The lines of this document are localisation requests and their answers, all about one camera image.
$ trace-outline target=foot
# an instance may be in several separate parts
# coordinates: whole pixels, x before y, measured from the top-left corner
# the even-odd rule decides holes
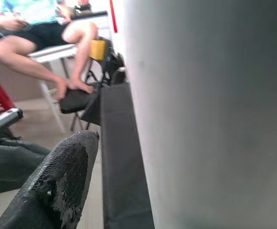
[[[94,90],[95,90],[93,86],[87,85],[86,83],[82,82],[81,80],[72,80],[72,81],[70,81],[69,88],[72,89],[72,90],[80,89],[80,90],[85,91],[89,94],[93,93]]]
[[[65,79],[59,78],[56,82],[58,92],[56,94],[56,100],[60,101],[65,97],[68,82]]]

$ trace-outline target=yellow tag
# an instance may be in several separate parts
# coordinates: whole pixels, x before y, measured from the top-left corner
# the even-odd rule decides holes
[[[94,60],[102,61],[104,59],[105,41],[92,40],[90,57]]]

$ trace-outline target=tiled floor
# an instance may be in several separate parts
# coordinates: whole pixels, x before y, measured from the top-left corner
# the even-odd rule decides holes
[[[17,106],[24,111],[24,118],[14,124],[11,129],[16,136],[21,136],[23,140],[52,149],[58,142],[72,134],[71,132],[67,134],[59,132],[50,109],[43,99],[20,102],[17,103]],[[69,129],[72,115],[62,114],[62,119],[66,128]],[[100,131],[99,127],[95,125],[91,125],[90,130]],[[15,190],[0,194],[0,216],[16,193]],[[102,206],[101,143],[99,143],[89,194],[77,229],[103,229]]]

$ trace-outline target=man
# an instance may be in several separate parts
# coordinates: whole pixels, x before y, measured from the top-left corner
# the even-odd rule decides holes
[[[64,17],[62,23],[58,23],[56,19],[56,8]],[[54,82],[58,89],[58,100],[65,96],[68,87],[93,92],[93,87],[81,81],[81,74],[98,28],[93,23],[71,22],[71,11],[64,0],[2,0],[0,31],[5,35],[5,38],[0,39],[0,62],[9,68],[34,78]],[[78,44],[70,81],[27,57],[34,51],[67,43]]]

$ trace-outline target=white chair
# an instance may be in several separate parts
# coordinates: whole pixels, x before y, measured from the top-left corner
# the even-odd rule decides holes
[[[77,52],[77,45],[66,44],[66,45],[53,46],[50,48],[42,49],[40,51],[31,53],[29,57],[39,63],[47,62],[50,65],[51,70],[54,69],[54,66],[51,65],[51,63],[55,60],[60,60],[64,71],[64,77],[69,78],[65,59],[67,57],[74,56],[76,52]],[[57,108],[55,107],[55,101],[52,98],[52,93],[53,91],[55,91],[55,89],[50,90],[48,88],[47,83],[43,80],[39,80],[39,83],[40,83],[42,93],[50,106],[50,109],[52,111],[52,114],[57,122],[57,125],[60,131],[65,134],[66,129],[61,120],[60,112],[57,111]]]

